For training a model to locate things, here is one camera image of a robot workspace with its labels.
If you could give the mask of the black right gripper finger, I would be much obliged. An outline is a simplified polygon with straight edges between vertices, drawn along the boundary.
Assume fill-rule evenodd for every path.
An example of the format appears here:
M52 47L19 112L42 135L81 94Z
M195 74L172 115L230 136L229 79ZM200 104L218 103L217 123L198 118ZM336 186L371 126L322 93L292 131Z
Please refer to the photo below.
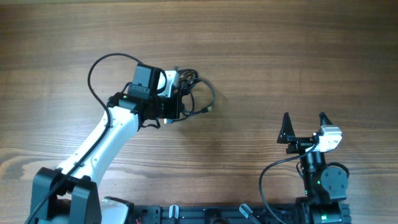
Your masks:
M277 138L277 143L288 144L295 142L295 132L288 112L284 113L282 126Z
M327 115L324 112L319 114L320 117L320 126L324 125L332 125L333 123L328 119Z

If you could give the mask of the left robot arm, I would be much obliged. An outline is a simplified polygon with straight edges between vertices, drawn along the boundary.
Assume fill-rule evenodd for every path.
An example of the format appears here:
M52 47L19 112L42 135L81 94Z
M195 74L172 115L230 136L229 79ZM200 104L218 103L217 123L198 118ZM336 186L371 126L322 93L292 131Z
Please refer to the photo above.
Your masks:
M83 144L56 169L34 177L27 223L132 223L134 204L99 198L98 187L118 152L144 122L178 118L180 75L139 64L134 78L104 104L104 115Z

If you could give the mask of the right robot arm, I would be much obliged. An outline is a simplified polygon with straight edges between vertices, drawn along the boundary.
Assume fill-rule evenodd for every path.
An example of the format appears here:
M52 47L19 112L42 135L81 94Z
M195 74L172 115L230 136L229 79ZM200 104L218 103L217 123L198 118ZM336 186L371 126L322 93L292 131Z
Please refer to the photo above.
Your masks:
M341 202L346 200L349 170L338 162L327 163L325 154L335 150L343 138L341 129L320 113L320 129L310 137L297 137L288 112L284 113L277 143L286 144L287 154L300 159L305 197L295 201L296 223L349 223Z

